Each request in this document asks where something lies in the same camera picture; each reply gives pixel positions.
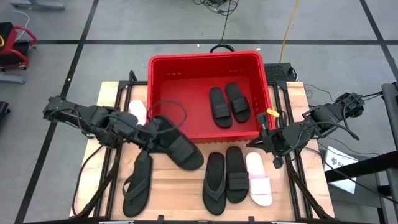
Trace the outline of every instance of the basket handle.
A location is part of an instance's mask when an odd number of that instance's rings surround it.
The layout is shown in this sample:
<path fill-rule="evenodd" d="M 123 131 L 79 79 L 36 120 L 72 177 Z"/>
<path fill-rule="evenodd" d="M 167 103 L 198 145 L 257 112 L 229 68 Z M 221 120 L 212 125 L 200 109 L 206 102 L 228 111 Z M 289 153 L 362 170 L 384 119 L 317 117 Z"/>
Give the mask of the basket handle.
<path fill-rule="evenodd" d="M 216 46 L 214 46 L 214 47 L 212 47 L 210 49 L 210 53 L 213 53 L 213 51 L 216 50 L 219 47 L 224 47 L 224 48 L 230 50 L 231 52 L 235 51 L 235 49 L 232 46 L 228 45 L 228 44 L 217 44 Z"/>

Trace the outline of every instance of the yellow cable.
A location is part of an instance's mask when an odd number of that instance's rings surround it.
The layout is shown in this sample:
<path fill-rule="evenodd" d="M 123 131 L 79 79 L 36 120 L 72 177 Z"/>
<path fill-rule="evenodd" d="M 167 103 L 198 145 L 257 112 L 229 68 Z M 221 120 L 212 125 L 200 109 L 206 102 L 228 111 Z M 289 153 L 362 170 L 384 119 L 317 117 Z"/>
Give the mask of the yellow cable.
<path fill-rule="evenodd" d="M 300 0 L 296 0 L 296 4 L 294 5 L 293 13 L 292 13 L 292 15 L 291 15 L 291 17 L 290 17 L 290 20 L 289 20 L 289 24 L 287 24 L 287 28 L 286 28 L 286 32 L 285 32 L 284 41 L 283 41 L 283 43 L 282 43 L 282 50 L 280 50 L 279 63 L 282 63 L 282 57 L 284 56 L 285 41 L 286 41 L 287 33 L 289 33 L 289 29 L 290 29 L 290 26 L 292 25 L 292 21 L 293 21 L 293 18 L 294 18 L 294 14 L 296 13 L 297 6 L 299 6 L 299 1 L 300 1 Z"/>
<path fill-rule="evenodd" d="M 2 47 L 2 46 L 4 46 L 5 42 L 4 42 L 4 39 L 2 38 L 2 36 L 1 36 L 1 35 L 0 35 L 0 40 L 1 40 L 0 47 Z"/>

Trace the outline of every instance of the black sandal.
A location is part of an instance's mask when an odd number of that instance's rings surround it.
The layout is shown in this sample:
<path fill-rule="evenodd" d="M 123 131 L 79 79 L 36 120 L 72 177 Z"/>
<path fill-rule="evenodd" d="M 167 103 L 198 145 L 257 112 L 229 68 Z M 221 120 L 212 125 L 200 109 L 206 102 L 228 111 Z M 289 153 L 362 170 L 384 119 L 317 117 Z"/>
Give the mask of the black sandal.
<path fill-rule="evenodd" d="M 153 160 L 150 155 L 143 156 L 140 153 L 134 163 L 134 171 L 123 185 L 123 213 L 127 217 L 135 217 L 140 214 L 147 205 L 150 181 L 152 178 Z"/>
<path fill-rule="evenodd" d="M 242 94 L 236 83 L 227 84 L 225 92 L 235 119 L 240 123 L 246 122 L 250 118 L 248 99 Z"/>
<path fill-rule="evenodd" d="M 203 180 L 203 203 L 213 215 L 221 215 L 225 210 L 224 156 L 218 152 L 211 153 L 207 160 Z"/>
<path fill-rule="evenodd" d="M 155 119 L 160 120 L 159 131 L 174 127 L 174 124 L 165 116 L 155 116 Z M 168 149 L 167 155 L 179 167 L 185 170 L 196 170 L 203 165 L 205 160 L 199 148 L 177 128 L 158 136 L 160 144 Z"/>
<path fill-rule="evenodd" d="M 226 196 L 231 203 L 242 202 L 249 191 L 249 174 L 242 150 L 236 146 L 226 151 Z"/>
<path fill-rule="evenodd" d="M 231 112 L 229 106 L 224 99 L 223 92 L 220 88 L 212 88 L 209 92 L 211 113 L 213 121 L 220 128 L 229 128 L 232 126 Z"/>

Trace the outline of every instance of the wooden board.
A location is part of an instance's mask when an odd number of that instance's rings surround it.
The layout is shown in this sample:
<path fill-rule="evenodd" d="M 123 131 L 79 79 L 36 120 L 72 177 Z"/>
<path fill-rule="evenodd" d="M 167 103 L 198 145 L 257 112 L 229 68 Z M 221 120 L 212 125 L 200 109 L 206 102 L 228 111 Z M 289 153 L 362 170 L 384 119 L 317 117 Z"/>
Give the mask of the wooden board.
<path fill-rule="evenodd" d="M 111 83 L 117 86 L 117 82 L 104 82 L 101 87 L 99 103 L 107 102 L 108 106 L 114 105 L 116 97 L 116 87 L 114 94 L 104 95 L 102 92 L 111 91 Z M 308 110 L 308 103 L 302 83 L 288 83 L 289 97 L 292 104 L 292 111 L 295 121 L 303 120 L 301 114 Z M 140 99 L 146 105 L 146 86 L 134 86 L 131 100 Z M 275 108 L 275 99 L 273 97 L 272 87 L 270 89 L 272 104 Z M 126 92 L 122 94 L 121 106 L 123 109 Z M 95 141 L 89 141 L 86 148 L 86 154 L 91 154 L 97 147 Z M 134 220 L 156 220 L 158 215 L 164 215 L 166 220 L 247 220 L 248 216 L 254 216 L 256 220 L 294 220 L 292 202 L 290 198 L 289 181 L 285 168 L 274 169 L 272 164 L 272 154 L 266 154 L 260 149 L 246 148 L 246 142 L 225 142 L 212 144 L 198 144 L 205 157 L 205 164 L 198 170 L 185 171 L 177 167 L 168 156 L 164 154 L 151 154 L 154 159 L 154 173 L 152 174 L 152 188 L 150 199 L 146 209 L 138 216 L 133 218 L 125 217 L 122 210 L 123 194 L 121 188 L 127 177 L 134 170 L 134 161 L 139 153 L 137 146 L 125 144 L 123 146 L 122 158 L 119 166 L 118 181 L 116 184 L 115 198 L 112 210 L 112 219 L 134 219 Z M 248 195 L 246 199 L 239 204 L 227 202 L 226 210 L 220 216 L 210 214 L 202 200 L 203 178 L 205 176 L 206 160 L 211 152 L 220 152 L 225 154 L 230 146 L 238 146 L 242 149 L 244 156 L 248 152 L 257 151 L 263 160 L 264 168 L 271 178 L 271 189 L 273 203 L 269 207 L 260 207 L 255 204 Z M 317 144 L 314 141 L 308 145 L 316 149 Z M 104 151 L 96 155 L 87 164 L 83 171 L 82 180 L 76 200 L 77 210 L 81 210 L 89 201 L 95 190 L 98 188 L 100 173 L 103 163 Z M 311 151 L 302 152 L 303 166 L 307 178 L 308 189 L 311 191 L 318 203 L 325 211 L 334 216 L 331 205 L 328 187 L 323 172 L 322 162 L 317 154 Z M 101 214 L 104 215 L 108 191 L 104 193 Z M 300 200 L 301 216 L 304 217 L 304 206 Z"/>

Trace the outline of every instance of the gray floor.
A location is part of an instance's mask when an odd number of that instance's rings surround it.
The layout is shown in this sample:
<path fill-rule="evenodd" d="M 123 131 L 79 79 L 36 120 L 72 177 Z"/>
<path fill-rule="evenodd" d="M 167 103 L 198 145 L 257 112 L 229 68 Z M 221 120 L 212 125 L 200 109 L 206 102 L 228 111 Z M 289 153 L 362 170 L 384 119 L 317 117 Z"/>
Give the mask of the gray floor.
<path fill-rule="evenodd" d="M 0 21 L 24 26 L 26 18 L 0 2 Z M 92 1 L 60 1 L 65 11 L 23 10 L 30 16 L 29 29 L 40 40 L 78 40 Z M 386 40 L 398 40 L 395 0 L 366 1 Z M 225 39 L 282 39 L 294 1 L 241 0 L 229 17 Z M 224 17 L 191 0 L 99 0 L 88 40 L 219 39 Z M 359 0 L 302 0 L 288 39 L 376 40 Z M 78 62 L 68 99 L 95 104 L 104 80 L 125 80 L 134 70 L 147 79 L 147 62 L 154 55 L 208 52 L 213 45 L 85 45 Z M 264 63 L 279 59 L 280 45 L 233 45 L 236 50 L 260 48 Z M 8 73 L 27 79 L 25 85 L 0 83 L 0 101 L 11 104 L 12 113 L 0 130 L 0 217 L 13 223 L 24 196 L 49 123 L 41 111 L 47 98 L 61 92 L 77 45 L 38 45 L 31 52 L 26 71 Z M 398 46 L 388 46 L 398 57 Z M 300 81 L 328 90 L 333 97 L 346 91 L 373 93 L 394 76 L 378 45 L 287 45 L 284 61 L 295 67 Z M 329 101 L 313 88 L 311 104 Z M 333 137 L 359 152 L 385 153 L 394 150 L 384 103 L 366 102 L 364 114 L 349 120 L 361 138 L 352 140 L 342 131 Z M 337 142 L 322 140 L 337 149 Z M 69 126 L 58 125 L 49 154 L 34 192 L 25 222 L 66 218 L 80 168 L 86 139 Z M 378 223 L 375 209 L 333 202 L 343 220 Z M 396 223 L 391 204 L 389 221 Z"/>

